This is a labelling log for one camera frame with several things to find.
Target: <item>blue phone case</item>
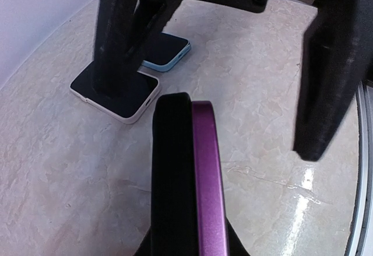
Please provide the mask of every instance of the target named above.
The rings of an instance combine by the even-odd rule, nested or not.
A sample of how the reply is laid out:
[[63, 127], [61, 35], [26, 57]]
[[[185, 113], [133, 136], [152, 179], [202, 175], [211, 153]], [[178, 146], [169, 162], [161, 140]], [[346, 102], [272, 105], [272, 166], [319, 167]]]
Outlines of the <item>blue phone case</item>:
[[143, 61], [142, 65], [146, 66], [147, 68], [154, 69], [155, 71], [167, 72], [171, 68], [173, 68], [174, 65], [177, 64], [177, 62], [180, 61], [180, 59], [182, 57], [184, 57], [185, 54], [188, 53], [191, 50], [191, 48], [192, 48], [192, 46], [191, 46], [190, 42], [188, 41], [188, 44], [169, 63], [167, 63], [165, 65], [156, 65], [152, 62]]

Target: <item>wall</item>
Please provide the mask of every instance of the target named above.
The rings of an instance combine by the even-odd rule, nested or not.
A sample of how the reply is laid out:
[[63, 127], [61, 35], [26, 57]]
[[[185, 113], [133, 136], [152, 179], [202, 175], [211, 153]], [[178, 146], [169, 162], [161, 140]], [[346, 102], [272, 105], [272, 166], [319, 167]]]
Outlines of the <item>wall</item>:
[[0, 0], [0, 88], [60, 25], [91, 0]]

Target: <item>marble surface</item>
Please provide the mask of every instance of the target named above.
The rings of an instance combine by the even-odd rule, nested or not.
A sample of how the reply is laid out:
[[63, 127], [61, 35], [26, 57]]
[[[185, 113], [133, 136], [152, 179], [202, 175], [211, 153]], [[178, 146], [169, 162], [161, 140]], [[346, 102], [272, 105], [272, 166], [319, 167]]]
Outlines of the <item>marble surface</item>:
[[[0, 91], [1, 255], [132, 255], [149, 227], [154, 103], [124, 125], [69, 91], [92, 59], [96, 12], [97, 0]], [[284, 0], [259, 15], [185, 0], [166, 31], [192, 50], [152, 72], [162, 94], [212, 101], [227, 215], [252, 256], [340, 256], [349, 236], [356, 103], [322, 160], [291, 151], [302, 32], [315, 14]]]

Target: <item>black object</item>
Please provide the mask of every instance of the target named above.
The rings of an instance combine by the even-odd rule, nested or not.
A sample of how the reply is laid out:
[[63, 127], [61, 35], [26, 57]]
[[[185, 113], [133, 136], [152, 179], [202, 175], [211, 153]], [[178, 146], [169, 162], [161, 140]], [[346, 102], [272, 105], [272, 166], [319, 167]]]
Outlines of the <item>black object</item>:
[[[119, 97], [182, 0], [100, 0], [93, 87]], [[267, 0], [203, 0], [262, 12]], [[305, 33], [294, 150], [318, 160], [336, 133], [372, 58], [373, 0], [314, 0]]]
[[[161, 96], [153, 117], [151, 228], [135, 256], [198, 256], [192, 103]], [[227, 221], [231, 256], [249, 256]]]
[[89, 64], [75, 78], [71, 83], [71, 89], [79, 93], [84, 99], [89, 99], [122, 118], [131, 118], [134, 116], [158, 86], [157, 79], [137, 72], [131, 76], [131, 81], [128, 82], [128, 86], [120, 97], [109, 98], [104, 94], [97, 93], [92, 88], [91, 83], [86, 82], [92, 78], [93, 68], [94, 62]]
[[167, 65], [188, 45], [189, 41], [182, 37], [160, 33], [155, 40], [150, 41], [146, 52], [146, 61], [156, 65]]

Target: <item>phone screen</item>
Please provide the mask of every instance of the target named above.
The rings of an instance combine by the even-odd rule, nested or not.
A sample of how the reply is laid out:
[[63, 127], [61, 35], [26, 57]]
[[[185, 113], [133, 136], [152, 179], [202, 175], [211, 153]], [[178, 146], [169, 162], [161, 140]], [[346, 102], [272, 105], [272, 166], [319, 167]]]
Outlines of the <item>phone screen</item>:
[[150, 46], [145, 61], [156, 65], [167, 65], [189, 43], [185, 38], [160, 33]]
[[71, 89], [123, 118], [132, 117], [158, 86], [158, 80], [137, 72], [128, 82], [126, 92], [114, 99], [97, 94], [90, 82], [93, 70], [91, 63], [71, 84]]

